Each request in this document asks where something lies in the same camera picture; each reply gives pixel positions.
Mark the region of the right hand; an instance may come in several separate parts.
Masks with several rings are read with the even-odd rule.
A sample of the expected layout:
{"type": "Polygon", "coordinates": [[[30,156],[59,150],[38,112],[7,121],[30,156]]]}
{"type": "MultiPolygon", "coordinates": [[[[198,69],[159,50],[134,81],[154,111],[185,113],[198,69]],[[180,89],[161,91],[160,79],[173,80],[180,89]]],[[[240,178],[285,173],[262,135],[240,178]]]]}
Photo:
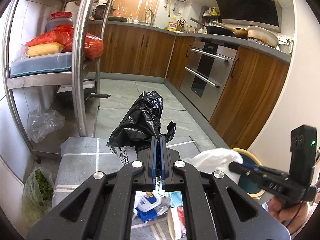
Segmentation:
{"type": "Polygon", "coordinates": [[[279,222],[291,222],[291,224],[288,224],[286,227],[291,233],[291,236],[294,238],[315,211],[317,203],[310,205],[308,202],[302,202],[301,204],[297,204],[285,209],[278,198],[272,197],[267,202],[267,207],[269,214],[271,214],[279,222]]]}

